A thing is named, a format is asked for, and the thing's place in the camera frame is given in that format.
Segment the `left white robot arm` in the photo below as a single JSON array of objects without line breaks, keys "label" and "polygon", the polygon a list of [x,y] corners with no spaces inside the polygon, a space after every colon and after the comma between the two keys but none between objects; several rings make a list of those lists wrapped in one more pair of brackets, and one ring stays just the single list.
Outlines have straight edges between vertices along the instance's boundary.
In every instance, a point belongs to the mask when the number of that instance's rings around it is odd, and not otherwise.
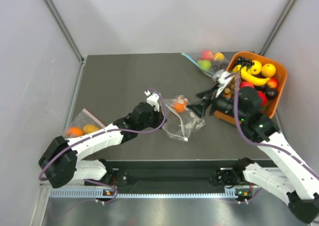
[{"label": "left white robot arm", "polygon": [[154,105],[141,102],[126,117],[96,132],[69,139],[55,137],[39,159],[39,181],[48,181],[53,188],[63,187],[75,180],[96,180],[104,185],[109,184],[113,172],[105,162],[86,161],[85,158],[110,146],[133,140],[139,134],[160,129],[166,115],[164,103]]}]

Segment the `fake black grape bunch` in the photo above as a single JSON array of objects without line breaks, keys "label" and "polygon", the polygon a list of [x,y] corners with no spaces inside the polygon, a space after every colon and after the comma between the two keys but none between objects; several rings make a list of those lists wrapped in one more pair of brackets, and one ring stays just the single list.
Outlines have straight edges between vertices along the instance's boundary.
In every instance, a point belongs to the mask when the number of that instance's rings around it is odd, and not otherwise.
[{"label": "fake black grape bunch", "polygon": [[252,67],[254,65],[254,62],[250,59],[244,58],[244,57],[238,57],[235,61],[235,65],[241,65],[242,67]]}]

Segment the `fake brown grape bunch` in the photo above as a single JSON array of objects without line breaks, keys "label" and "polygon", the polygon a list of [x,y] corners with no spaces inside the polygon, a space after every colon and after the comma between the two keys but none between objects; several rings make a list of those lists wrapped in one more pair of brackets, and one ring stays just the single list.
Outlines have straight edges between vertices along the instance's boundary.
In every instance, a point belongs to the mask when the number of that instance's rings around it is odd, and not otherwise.
[{"label": "fake brown grape bunch", "polygon": [[240,83],[241,78],[238,75],[233,76],[229,84],[224,89],[223,96],[226,98],[234,98],[235,92],[239,89]]}]

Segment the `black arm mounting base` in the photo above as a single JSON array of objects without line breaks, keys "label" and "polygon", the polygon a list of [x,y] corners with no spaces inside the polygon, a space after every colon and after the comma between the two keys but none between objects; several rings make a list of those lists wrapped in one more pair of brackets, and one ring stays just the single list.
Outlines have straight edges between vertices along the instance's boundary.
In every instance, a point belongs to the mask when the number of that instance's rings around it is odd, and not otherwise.
[{"label": "black arm mounting base", "polygon": [[116,186],[119,193],[222,193],[251,184],[237,172],[242,160],[103,160],[109,174],[100,181]]}]

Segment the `fake yellow banana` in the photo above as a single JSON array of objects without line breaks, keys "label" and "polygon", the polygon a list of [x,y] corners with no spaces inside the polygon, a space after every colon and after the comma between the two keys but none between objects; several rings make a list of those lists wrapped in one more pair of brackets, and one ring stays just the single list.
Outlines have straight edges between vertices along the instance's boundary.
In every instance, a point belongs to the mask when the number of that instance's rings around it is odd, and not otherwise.
[{"label": "fake yellow banana", "polygon": [[267,82],[270,80],[270,78],[258,78],[255,77],[251,74],[249,74],[246,70],[244,70],[243,68],[239,70],[239,75],[241,76],[241,78],[251,84],[253,84],[254,86],[262,86],[267,84]]}]

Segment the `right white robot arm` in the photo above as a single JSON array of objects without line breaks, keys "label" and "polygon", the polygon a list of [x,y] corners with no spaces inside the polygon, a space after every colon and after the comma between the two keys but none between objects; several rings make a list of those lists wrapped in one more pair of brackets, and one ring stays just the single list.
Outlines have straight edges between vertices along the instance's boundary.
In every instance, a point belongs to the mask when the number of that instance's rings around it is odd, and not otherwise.
[{"label": "right white robot arm", "polygon": [[198,117],[207,109],[234,117],[238,132],[249,144],[266,153],[285,175],[281,178],[257,162],[239,159],[232,166],[236,183],[253,183],[279,198],[300,221],[310,224],[319,216],[319,177],[287,142],[279,127],[262,112],[262,99],[251,87],[240,88],[234,98],[217,95],[217,88],[197,94],[201,100],[187,107]]}]

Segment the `polka dot zip bag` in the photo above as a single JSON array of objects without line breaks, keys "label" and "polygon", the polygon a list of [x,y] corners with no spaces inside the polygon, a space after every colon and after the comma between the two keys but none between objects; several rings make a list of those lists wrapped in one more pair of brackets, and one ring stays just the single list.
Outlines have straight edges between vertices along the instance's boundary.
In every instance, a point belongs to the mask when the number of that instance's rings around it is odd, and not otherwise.
[{"label": "polka dot zip bag", "polygon": [[205,120],[197,117],[187,107],[185,108],[186,111],[182,113],[176,112],[173,104],[179,98],[188,101],[184,95],[176,96],[175,99],[164,99],[167,115],[166,122],[162,128],[170,138],[188,142],[192,133],[199,131],[205,126]]}]

